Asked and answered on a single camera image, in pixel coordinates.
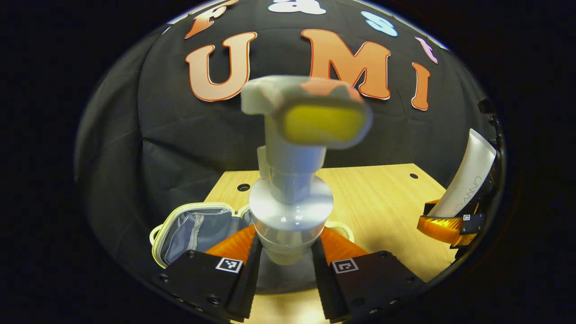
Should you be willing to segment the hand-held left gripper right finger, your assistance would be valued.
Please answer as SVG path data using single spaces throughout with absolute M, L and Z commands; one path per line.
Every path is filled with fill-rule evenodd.
M 324 316 L 332 324 L 374 324 L 425 284 L 391 252 L 368 253 L 328 227 L 311 252 Z

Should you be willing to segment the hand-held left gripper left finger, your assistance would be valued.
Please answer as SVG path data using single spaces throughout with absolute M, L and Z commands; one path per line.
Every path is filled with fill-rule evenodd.
M 208 252 L 185 251 L 157 275 L 157 286 L 212 322 L 244 322 L 257 289 L 262 244 L 253 225 Z

